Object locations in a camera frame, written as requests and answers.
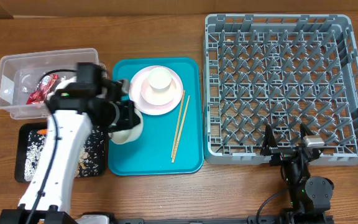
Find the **white bowl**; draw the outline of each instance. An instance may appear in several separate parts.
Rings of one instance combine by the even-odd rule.
[[[164,92],[170,88],[172,75],[168,69],[157,67],[150,71],[147,81],[154,91]]]
[[[141,92],[145,101],[151,105],[161,106],[171,102],[177,93],[177,87],[175,81],[172,79],[169,88],[164,92],[154,91],[150,86],[148,79],[145,79],[142,83]]]
[[[117,131],[115,133],[110,133],[109,137],[112,142],[116,144],[125,144],[127,142],[135,141],[140,137],[143,131],[143,116],[138,109],[135,109],[135,114],[139,116],[140,123],[137,126],[134,126],[130,130],[123,130],[123,131]]]
[[[138,71],[131,79],[131,88],[129,89],[129,98],[135,103],[135,107],[142,113],[148,115],[162,115],[168,113],[169,111],[175,109],[175,107],[180,103],[181,97],[183,94],[183,84],[180,80],[178,74],[170,68],[165,67],[172,76],[173,81],[177,92],[174,94],[173,100],[169,103],[156,106],[148,103],[142,96],[141,89],[143,82],[147,79],[150,71],[153,68],[161,67],[160,65],[153,65],[145,67],[142,70]]]

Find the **dish rack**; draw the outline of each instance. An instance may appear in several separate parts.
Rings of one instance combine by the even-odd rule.
[[[311,164],[358,164],[358,53],[344,15],[211,14],[205,19],[204,137],[210,164],[261,164],[300,124],[325,141]]]

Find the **red wrapper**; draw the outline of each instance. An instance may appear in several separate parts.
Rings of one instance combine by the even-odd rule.
[[[29,99],[27,100],[26,104],[37,104],[37,103],[43,103],[44,99],[46,99],[51,87],[55,82],[59,79],[59,76],[56,74],[50,74],[41,80],[41,82],[38,85],[37,90],[35,90],[33,93],[31,93]]]

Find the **wood grain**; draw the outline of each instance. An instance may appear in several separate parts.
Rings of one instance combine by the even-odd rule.
[[[353,23],[358,47],[358,12],[343,12]],[[4,55],[94,47],[108,69],[124,58],[191,57],[201,71],[205,15],[133,16],[0,21],[0,59]],[[0,212],[15,208],[27,185],[14,180],[19,128],[0,110]],[[311,167],[313,175],[335,183],[331,210],[336,223],[358,223],[358,166]],[[279,168],[213,166],[191,175],[76,179],[71,215],[114,212],[119,218],[219,218],[255,215],[260,204],[282,189]],[[274,200],[263,214],[288,207],[288,196]]]

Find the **wooden chopsticks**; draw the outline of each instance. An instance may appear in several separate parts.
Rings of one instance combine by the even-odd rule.
[[[177,122],[177,130],[175,131],[175,137],[173,138],[171,158],[173,157],[173,151],[175,150],[175,146],[176,146],[176,142],[177,142],[177,136],[178,136],[178,130],[179,130],[179,122],[180,122],[180,116],[181,116],[181,109],[183,108],[183,99],[185,99],[185,92],[186,91],[183,90],[183,94],[181,96],[180,109],[179,109],[178,122]]]
[[[177,137],[177,132],[178,132],[178,127],[179,127],[179,120],[180,120],[180,115],[181,115],[181,109],[183,107],[183,99],[184,99],[184,95],[185,92],[183,91],[183,96],[182,96],[182,102],[180,103],[180,111],[179,111],[179,118],[178,118],[178,123],[177,123],[177,130],[175,131],[175,138],[174,138],[174,142],[173,142],[173,151],[172,151],[172,162],[175,162],[175,158],[177,156],[177,151],[178,151],[178,146],[179,146],[179,141],[180,141],[180,136],[181,136],[181,132],[183,129],[183,124],[185,123],[185,118],[186,118],[186,113],[187,113],[187,107],[189,105],[189,101],[190,101],[190,95],[187,97],[187,102],[186,102],[186,107],[185,107],[185,112],[183,114],[182,120],[181,120],[181,124],[180,124],[180,130],[179,130],[179,134]]]

